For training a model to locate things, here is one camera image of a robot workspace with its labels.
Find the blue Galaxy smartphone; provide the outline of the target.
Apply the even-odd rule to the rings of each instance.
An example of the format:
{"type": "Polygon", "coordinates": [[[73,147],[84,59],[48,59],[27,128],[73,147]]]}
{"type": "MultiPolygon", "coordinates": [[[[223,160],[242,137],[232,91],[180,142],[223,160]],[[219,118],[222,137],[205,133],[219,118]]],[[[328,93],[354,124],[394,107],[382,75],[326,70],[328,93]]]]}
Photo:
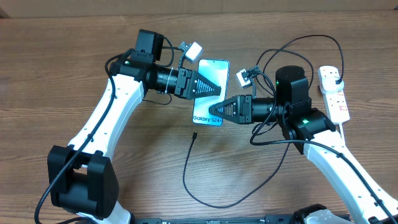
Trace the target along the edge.
{"type": "Polygon", "coordinates": [[[220,96],[197,98],[193,105],[192,121],[195,124],[221,126],[223,119],[209,113],[209,107],[222,102],[226,98],[229,78],[229,62],[227,60],[200,59],[198,72],[209,81],[221,87],[220,96]]]}

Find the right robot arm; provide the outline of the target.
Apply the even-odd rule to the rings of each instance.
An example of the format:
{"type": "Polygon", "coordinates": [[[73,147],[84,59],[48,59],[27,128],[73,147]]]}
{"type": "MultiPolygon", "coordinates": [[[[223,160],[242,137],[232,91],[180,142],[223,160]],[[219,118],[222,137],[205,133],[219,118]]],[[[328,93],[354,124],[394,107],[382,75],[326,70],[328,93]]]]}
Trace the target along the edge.
{"type": "Polygon", "coordinates": [[[284,139],[275,144],[294,144],[326,177],[355,223],[397,223],[397,200],[364,170],[327,115],[312,107],[304,69],[278,69],[272,90],[272,98],[236,95],[209,112],[236,124],[259,123],[258,129],[278,123],[284,139]]]}

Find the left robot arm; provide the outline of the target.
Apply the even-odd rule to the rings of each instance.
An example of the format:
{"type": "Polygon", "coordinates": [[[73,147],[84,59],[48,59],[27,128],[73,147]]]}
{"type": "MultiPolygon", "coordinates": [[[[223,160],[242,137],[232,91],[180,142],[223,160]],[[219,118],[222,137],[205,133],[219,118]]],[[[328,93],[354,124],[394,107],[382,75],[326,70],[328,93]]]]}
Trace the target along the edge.
{"type": "Polygon", "coordinates": [[[108,84],[82,130],[67,146],[47,156],[49,186],[44,198],[81,223],[134,223],[119,203],[119,182],[112,158],[121,133],[149,90],[186,100],[218,96],[222,89],[202,74],[160,64],[167,38],[141,29],[136,45],[108,59],[108,84]]]}

